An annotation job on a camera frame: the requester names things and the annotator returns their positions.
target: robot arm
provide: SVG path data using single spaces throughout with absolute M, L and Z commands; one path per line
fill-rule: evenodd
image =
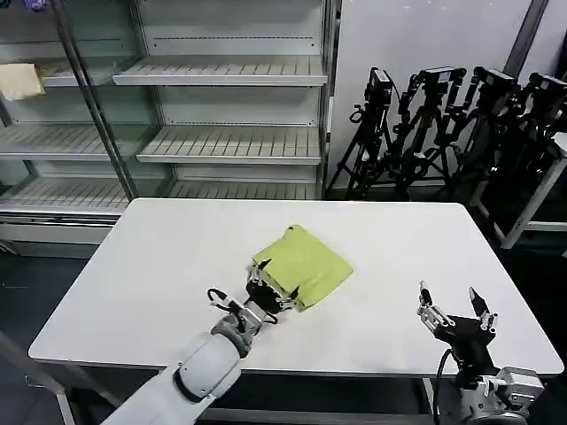
M 425 283 L 420 283 L 417 314 L 438 340 L 451 346 L 459 368 L 454 385 L 461 393 L 461 404 L 451 414 L 458 423 L 525 425 L 528 408 L 543 385 L 532 370 L 494 367 L 487 346 L 496 337 L 498 314 L 490 313 L 474 289 L 469 289 L 469 296 L 476 319 L 447 316 L 433 304 Z
M 178 361 L 142 386 L 104 425 L 189 425 L 222 396 L 240 377 L 240 360 L 263 324 L 276 324 L 274 314 L 292 305 L 261 280 L 263 266 L 252 268 L 244 304 L 210 289 L 211 303 L 228 314 L 209 333 L 196 336 Z

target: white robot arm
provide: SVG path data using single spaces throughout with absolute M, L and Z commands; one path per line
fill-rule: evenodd
M 249 275 L 250 298 L 243 305 L 210 289 L 213 305 L 228 314 L 210 333 L 195 337 L 179 361 L 142 386 L 103 425 L 188 425 L 222 396 L 240 377 L 240 360 L 262 325 L 277 324 L 274 314 L 292 305 L 260 279 L 260 270 L 254 267 Z

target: white wall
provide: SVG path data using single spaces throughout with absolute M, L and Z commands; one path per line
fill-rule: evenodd
M 532 73 L 551 75 L 555 73 L 565 33 L 567 33 L 567 2 L 549 0 L 520 73 L 520 82 L 527 83 Z
M 328 178 L 356 131 L 348 117 L 354 104 L 364 102 L 372 66 L 386 69 L 400 93 L 409 76 L 424 68 L 501 70 L 529 5 L 530 0 L 343 0 Z M 416 96 L 414 109 L 422 100 Z M 398 122 L 397 109 L 392 99 L 390 128 Z M 346 181 L 343 175 L 338 186 Z

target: beige cloth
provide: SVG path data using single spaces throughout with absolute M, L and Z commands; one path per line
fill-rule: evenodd
M 34 64 L 0 65 L 0 92 L 6 100 L 20 100 L 45 94 Z

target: white table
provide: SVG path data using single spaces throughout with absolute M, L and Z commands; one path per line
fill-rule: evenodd
M 563 364 L 460 205 L 137 199 L 36 338 L 43 362 L 164 367 L 221 312 L 206 289 L 243 299 L 252 255 L 298 223 L 353 275 L 319 305 L 281 315 L 244 368 L 337 375 L 435 375 L 446 345 L 416 315 L 427 281 L 446 313 L 473 316 L 473 286 L 499 313 L 498 367 L 556 375 Z M 446 373 L 455 364 L 447 362 Z

